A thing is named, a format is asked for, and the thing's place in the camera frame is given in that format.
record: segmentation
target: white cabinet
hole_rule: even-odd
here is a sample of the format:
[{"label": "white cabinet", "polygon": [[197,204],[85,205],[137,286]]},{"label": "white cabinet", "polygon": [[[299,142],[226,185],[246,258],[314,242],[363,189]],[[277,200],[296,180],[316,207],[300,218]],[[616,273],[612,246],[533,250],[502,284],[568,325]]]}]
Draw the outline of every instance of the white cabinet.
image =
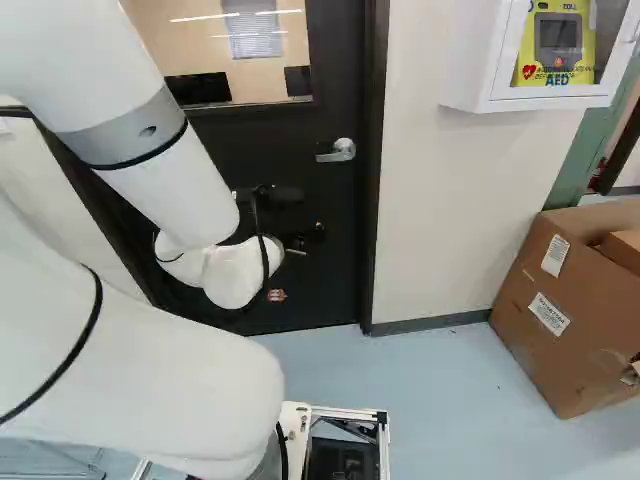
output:
[{"label": "white cabinet", "polygon": [[640,0],[453,0],[440,103],[475,113],[608,106]]}]

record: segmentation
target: door window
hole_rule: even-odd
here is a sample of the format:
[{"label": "door window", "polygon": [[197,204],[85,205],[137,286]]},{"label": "door window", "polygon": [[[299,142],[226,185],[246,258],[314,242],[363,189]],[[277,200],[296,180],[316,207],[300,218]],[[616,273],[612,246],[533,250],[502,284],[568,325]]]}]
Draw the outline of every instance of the door window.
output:
[{"label": "door window", "polygon": [[179,103],[312,99],[304,0],[120,0]]},{"label": "door window", "polygon": [[529,0],[511,87],[600,84],[629,0]]}]

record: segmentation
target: baseboard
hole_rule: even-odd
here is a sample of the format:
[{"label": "baseboard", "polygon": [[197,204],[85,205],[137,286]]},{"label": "baseboard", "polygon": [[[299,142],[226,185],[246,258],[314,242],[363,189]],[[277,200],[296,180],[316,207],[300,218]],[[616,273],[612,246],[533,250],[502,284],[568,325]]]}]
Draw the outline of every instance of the baseboard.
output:
[{"label": "baseboard", "polygon": [[621,195],[640,195],[640,187],[613,187],[607,197],[619,197]]},{"label": "baseboard", "polygon": [[438,317],[415,318],[401,320],[399,322],[374,323],[371,326],[372,337],[384,337],[386,335],[399,335],[401,333],[420,332],[436,328],[459,327],[472,323],[482,323],[489,320],[490,309],[475,310],[473,312],[452,313]]}]

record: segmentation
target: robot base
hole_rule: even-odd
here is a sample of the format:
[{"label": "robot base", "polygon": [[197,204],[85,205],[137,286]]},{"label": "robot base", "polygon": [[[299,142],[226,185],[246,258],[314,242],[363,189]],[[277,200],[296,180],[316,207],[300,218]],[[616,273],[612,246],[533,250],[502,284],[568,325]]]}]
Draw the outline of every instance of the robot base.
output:
[{"label": "robot base", "polygon": [[[287,436],[289,480],[391,479],[386,411],[284,402],[280,424]],[[151,466],[141,460],[130,480],[149,480]]]}]

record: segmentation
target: floor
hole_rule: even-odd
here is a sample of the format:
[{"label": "floor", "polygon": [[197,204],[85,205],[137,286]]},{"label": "floor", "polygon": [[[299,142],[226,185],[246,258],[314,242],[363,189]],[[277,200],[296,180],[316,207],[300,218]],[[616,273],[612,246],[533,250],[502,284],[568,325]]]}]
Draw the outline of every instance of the floor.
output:
[{"label": "floor", "polygon": [[[640,476],[640,399],[572,421],[554,417],[487,324],[385,338],[335,327],[259,338],[287,398],[383,408],[395,480],[601,480]],[[136,459],[106,452],[109,479]],[[181,480],[156,469],[151,478]]]}]

